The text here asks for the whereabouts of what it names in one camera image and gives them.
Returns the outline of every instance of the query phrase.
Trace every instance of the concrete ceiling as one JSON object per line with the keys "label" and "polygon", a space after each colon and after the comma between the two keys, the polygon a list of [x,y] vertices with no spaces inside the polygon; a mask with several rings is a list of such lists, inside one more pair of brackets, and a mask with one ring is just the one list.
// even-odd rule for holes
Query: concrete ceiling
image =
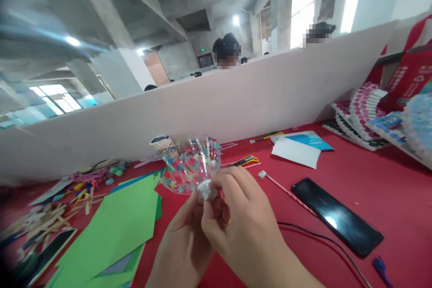
{"label": "concrete ceiling", "polygon": [[[184,41],[185,31],[210,29],[213,19],[253,11],[256,0],[112,0],[136,48],[152,48]],[[71,58],[87,58],[113,44],[88,0],[1,0],[0,59],[24,59],[27,66],[49,72]],[[71,33],[89,46],[77,49],[64,41]],[[0,64],[0,70],[26,78],[18,64]]]}

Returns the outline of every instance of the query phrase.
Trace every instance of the green cardstock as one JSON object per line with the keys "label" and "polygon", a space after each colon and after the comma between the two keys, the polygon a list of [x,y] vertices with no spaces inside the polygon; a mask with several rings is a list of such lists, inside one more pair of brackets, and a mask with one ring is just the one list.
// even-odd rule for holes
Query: green cardstock
{"label": "green cardstock", "polygon": [[57,263],[53,288],[77,288],[152,238],[159,177],[148,177],[104,198],[90,224]]}

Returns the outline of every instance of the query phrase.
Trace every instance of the ceiling light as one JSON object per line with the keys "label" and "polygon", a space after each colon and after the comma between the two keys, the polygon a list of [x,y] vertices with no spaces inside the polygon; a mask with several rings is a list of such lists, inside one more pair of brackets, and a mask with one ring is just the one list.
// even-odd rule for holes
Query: ceiling light
{"label": "ceiling light", "polygon": [[76,39],[76,38],[68,36],[65,39],[66,39],[66,42],[68,42],[69,44],[71,44],[73,46],[79,46],[79,45],[81,45],[81,43],[79,42],[79,40]]}
{"label": "ceiling light", "polygon": [[234,26],[240,26],[240,18],[237,15],[233,17],[233,24]]}

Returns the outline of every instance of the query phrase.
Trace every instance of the desk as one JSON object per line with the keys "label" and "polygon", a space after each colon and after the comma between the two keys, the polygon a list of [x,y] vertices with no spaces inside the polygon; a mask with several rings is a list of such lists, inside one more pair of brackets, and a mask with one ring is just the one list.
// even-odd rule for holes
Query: desk
{"label": "desk", "polygon": [[[277,220],[299,225],[312,232],[339,242],[358,265],[373,288],[385,287],[372,266],[372,260],[381,256],[387,265],[387,275],[395,287],[432,287],[432,171],[417,163],[396,147],[370,152],[344,140],[320,124],[300,127],[298,131],[315,131],[334,149],[322,152],[316,170],[282,158],[271,156],[270,139],[249,144],[248,140],[223,151],[222,164],[234,162],[247,155],[255,155],[262,165],[248,169],[258,180],[257,173],[265,170],[285,188],[310,177],[331,195],[365,219],[384,235],[383,242],[364,260],[357,257],[318,218],[313,217],[268,179],[258,180],[267,194]],[[129,168],[121,181],[155,171],[163,162],[152,163],[139,169]],[[24,188],[19,201],[9,204],[9,215],[22,208],[52,184]],[[104,185],[97,194],[109,192]],[[163,233],[185,196],[174,195],[162,185],[156,187],[162,196],[163,216],[155,224],[154,236],[144,249],[134,288],[145,286]],[[71,219],[72,226],[83,229],[94,214],[81,212]],[[296,229],[282,228],[285,241],[305,267],[326,287],[364,287],[361,278],[342,252],[331,243],[304,234]],[[54,274],[51,266],[39,283],[48,282]],[[243,287],[243,284],[215,253],[199,287]]]}

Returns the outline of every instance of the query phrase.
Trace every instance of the smartphone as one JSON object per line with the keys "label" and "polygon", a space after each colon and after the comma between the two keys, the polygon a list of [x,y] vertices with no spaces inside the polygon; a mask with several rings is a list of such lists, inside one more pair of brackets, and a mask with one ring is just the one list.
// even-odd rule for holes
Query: smartphone
{"label": "smartphone", "polygon": [[360,257],[366,257],[383,235],[309,178],[292,186],[293,192]]}

